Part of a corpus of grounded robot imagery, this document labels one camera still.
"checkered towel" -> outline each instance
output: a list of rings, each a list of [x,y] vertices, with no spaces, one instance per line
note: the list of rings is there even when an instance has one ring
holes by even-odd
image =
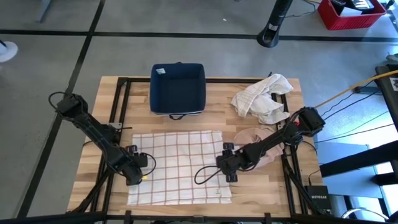
[[[276,124],[290,116],[284,112],[284,105],[271,99],[271,93],[286,94],[293,90],[292,85],[281,74],[273,74],[245,90],[237,93],[231,101],[241,117],[250,112],[262,124]]]
[[[132,143],[139,152],[151,154],[156,159],[156,169],[139,185],[129,187],[128,205],[180,205],[199,203],[231,203],[231,191],[222,173],[205,184],[193,181],[203,166],[216,164],[222,155],[221,131],[192,131],[183,133],[134,134]],[[153,168],[148,158],[144,174]],[[216,172],[208,168],[198,174],[201,182]]]

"blue fabric basket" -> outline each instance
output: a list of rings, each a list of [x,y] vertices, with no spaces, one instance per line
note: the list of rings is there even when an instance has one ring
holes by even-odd
[[[157,64],[150,75],[150,110],[182,119],[206,105],[205,70],[199,63]]]

